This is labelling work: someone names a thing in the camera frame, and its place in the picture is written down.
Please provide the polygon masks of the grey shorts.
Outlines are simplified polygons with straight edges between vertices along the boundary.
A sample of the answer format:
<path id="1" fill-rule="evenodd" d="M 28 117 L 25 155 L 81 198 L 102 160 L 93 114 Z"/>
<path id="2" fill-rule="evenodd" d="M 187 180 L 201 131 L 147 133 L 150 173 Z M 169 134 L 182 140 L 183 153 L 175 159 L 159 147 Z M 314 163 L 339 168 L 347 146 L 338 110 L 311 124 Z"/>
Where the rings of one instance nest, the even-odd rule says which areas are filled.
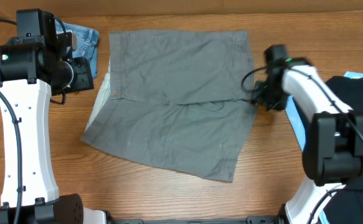
<path id="1" fill-rule="evenodd" d="M 110 89 L 82 141 L 129 161 L 232 182 L 257 114 L 245 30 L 110 34 Z"/>

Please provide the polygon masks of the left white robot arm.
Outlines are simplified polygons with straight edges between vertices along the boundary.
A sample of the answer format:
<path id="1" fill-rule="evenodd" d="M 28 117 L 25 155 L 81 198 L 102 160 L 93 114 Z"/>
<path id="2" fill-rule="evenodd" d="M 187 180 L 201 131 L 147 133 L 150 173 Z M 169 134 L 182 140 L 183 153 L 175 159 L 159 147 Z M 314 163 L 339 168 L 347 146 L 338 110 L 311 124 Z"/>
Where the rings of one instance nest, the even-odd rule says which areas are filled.
<path id="1" fill-rule="evenodd" d="M 78 194 L 60 195 L 51 163 L 51 97 L 78 89 L 91 76 L 70 44 L 0 46 L 0 109 L 5 178 L 0 223 L 109 223 L 103 210 L 83 205 Z"/>

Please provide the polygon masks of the light blue garment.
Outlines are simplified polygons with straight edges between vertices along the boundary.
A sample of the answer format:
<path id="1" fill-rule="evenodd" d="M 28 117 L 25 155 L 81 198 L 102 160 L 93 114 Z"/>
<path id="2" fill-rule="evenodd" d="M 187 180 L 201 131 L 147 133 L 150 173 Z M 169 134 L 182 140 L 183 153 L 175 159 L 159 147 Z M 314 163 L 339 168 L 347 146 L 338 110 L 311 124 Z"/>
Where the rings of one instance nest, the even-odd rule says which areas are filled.
<path id="1" fill-rule="evenodd" d="M 303 151 L 306 144 L 306 128 L 292 96 L 288 98 L 286 104 L 286 115 Z M 285 212 L 288 220 L 290 223 L 297 224 L 318 223 L 319 221 L 328 223 L 323 209 L 335 192 L 331 193 L 330 196 L 327 195 L 327 192 L 333 189 L 343 189 L 344 187 L 345 185 L 341 183 L 318 187 L 313 180 L 305 177 L 293 198 L 286 203 Z"/>

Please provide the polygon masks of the folded blue denim shorts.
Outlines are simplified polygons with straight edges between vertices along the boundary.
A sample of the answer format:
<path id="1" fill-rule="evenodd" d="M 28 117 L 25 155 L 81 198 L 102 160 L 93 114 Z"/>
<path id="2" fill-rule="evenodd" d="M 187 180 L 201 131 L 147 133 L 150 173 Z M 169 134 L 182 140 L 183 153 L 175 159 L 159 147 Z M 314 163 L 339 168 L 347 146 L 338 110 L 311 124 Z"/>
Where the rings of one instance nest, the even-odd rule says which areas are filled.
<path id="1" fill-rule="evenodd" d="M 71 31 L 76 37 L 76 50 L 73 52 L 73 56 L 86 58 L 90 64 L 92 78 L 96 78 L 99 31 L 89 27 L 67 23 L 64 23 L 64 27 L 66 31 Z"/>

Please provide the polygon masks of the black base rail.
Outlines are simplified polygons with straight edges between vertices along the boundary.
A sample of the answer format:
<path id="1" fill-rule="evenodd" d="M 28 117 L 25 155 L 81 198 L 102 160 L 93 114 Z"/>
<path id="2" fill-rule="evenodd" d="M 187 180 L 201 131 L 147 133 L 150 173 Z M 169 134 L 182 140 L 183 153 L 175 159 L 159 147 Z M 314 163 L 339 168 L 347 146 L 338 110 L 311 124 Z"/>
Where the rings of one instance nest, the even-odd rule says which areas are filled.
<path id="1" fill-rule="evenodd" d="M 112 224 L 289 224 L 283 215 L 248 216 L 247 218 L 195 219 L 195 220 L 142 220 L 108 217 Z"/>

